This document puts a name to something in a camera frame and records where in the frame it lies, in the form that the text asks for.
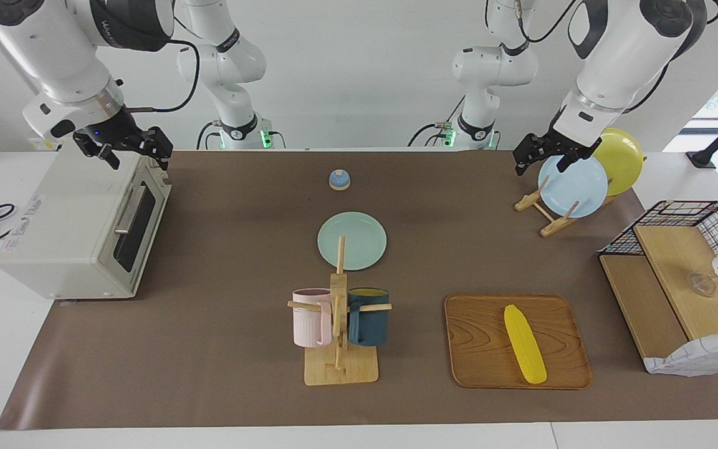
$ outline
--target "wooden base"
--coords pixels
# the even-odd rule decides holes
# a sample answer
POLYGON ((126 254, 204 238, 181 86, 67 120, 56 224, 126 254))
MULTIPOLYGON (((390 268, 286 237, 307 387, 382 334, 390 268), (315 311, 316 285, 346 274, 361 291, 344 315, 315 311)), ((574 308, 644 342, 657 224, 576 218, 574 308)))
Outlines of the wooden base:
MULTIPOLYGON (((522 199, 514 205, 514 208, 517 212, 522 212, 523 210, 526 210, 527 208, 533 206, 534 208, 536 208, 536 210, 541 212, 541 214, 544 215, 546 219, 548 219, 550 224, 548 224, 539 231, 539 234, 544 238, 549 238, 549 236, 552 236, 558 231, 578 221, 578 219, 576 218, 570 218, 570 215, 575 212, 575 208, 578 207, 579 202, 577 201, 575 202, 575 204, 572 205, 570 210, 568 210, 567 213, 564 214, 564 216, 559 216, 558 218, 553 218, 550 213, 547 213, 547 210, 544 210, 544 208, 539 205, 539 200, 542 199, 542 188, 545 187, 549 178, 549 176, 545 176, 545 179, 542 181, 542 184, 539 185, 539 188, 537 188, 536 191, 534 191, 530 195, 523 196, 522 199)), ((615 198, 616 196, 607 196, 606 201, 604 201, 602 205, 605 206, 609 204, 615 198)))
POLYGON ((304 383, 319 385, 367 384, 378 380, 376 347, 347 344, 342 350, 342 370, 335 367, 337 339, 324 347, 308 347, 304 352, 304 383))

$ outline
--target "green indicator light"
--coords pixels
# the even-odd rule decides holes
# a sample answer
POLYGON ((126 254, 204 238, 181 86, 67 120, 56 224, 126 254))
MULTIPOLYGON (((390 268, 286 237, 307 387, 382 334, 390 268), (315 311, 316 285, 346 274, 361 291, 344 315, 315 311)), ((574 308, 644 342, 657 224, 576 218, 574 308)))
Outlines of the green indicator light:
POLYGON ((265 131, 260 131, 259 133, 262 134, 262 145, 265 148, 270 148, 273 145, 273 140, 270 139, 270 136, 265 131))
POLYGON ((456 139, 456 130, 451 130, 451 135, 445 139, 445 146, 453 146, 453 140, 456 139))

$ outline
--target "white wall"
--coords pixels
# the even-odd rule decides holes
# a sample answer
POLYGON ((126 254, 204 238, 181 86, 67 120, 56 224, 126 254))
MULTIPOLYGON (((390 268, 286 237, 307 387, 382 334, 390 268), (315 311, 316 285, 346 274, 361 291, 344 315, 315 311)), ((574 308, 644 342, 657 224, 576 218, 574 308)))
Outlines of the white wall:
MULTIPOLYGON (((546 31, 567 1, 543 1, 533 34, 546 31)), ((451 76, 453 54, 466 46, 497 44, 484 27, 483 0, 231 0, 229 6, 242 34, 267 56, 265 79, 247 86, 254 106, 294 147, 405 145, 419 126, 444 120, 461 97, 451 76)), ((190 37, 177 29, 177 37, 190 37)), ((499 89, 502 148, 516 145, 527 132, 546 130, 575 82, 582 63, 565 29, 535 46, 540 71, 532 84, 499 89)), ((99 55, 114 77, 125 80, 128 105, 166 107, 189 88, 177 74, 175 47, 157 54, 107 48, 99 55)), ((18 122, 29 88, 14 69, 0 66, 1 85, 17 92, 0 94, 0 120, 18 122)), ((618 125, 647 151, 660 151, 717 88, 718 22, 673 63, 653 99, 618 125)), ((138 122, 159 125, 177 148, 191 148, 202 124, 214 118, 214 106, 199 92, 185 110, 140 114, 138 122)), ((24 133, 16 128, 12 131, 24 133)), ((0 148, 25 147, 0 128, 0 148)))

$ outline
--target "white table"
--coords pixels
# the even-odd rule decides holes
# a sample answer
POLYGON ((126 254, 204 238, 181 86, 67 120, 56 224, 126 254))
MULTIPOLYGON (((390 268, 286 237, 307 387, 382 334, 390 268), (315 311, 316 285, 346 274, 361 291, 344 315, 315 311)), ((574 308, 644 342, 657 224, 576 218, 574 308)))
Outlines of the white table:
MULTIPOLYGON (((0 153, 0 204, 23 207, 54 153, 0 153)), ((654 153, 635 186, 642 205, 663 199, 718 200, 715 171, 682 154, 654 153)), ((0 224, 0 232, 12 221, 0 224)), ((0 271, 0 413, 51 303, 0 271)), ((509 407, 513 404, 501 404, 509 407)), ((353 447, 718 447, 718 421, 517 423, 433 426, 71 429, 0 432, 0 447, 311 447, 314 438, 353 447)))

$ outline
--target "black wire rack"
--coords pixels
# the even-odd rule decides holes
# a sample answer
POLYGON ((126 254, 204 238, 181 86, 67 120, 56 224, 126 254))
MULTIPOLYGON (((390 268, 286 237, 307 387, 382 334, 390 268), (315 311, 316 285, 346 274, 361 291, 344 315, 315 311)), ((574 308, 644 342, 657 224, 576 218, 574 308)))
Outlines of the black wire rack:
POLYGON ((718 201, 661 201, 622 231, 599 253, 644 256, 636 226, 686 226, 699 228, 713 252, 718 255, 718 201))

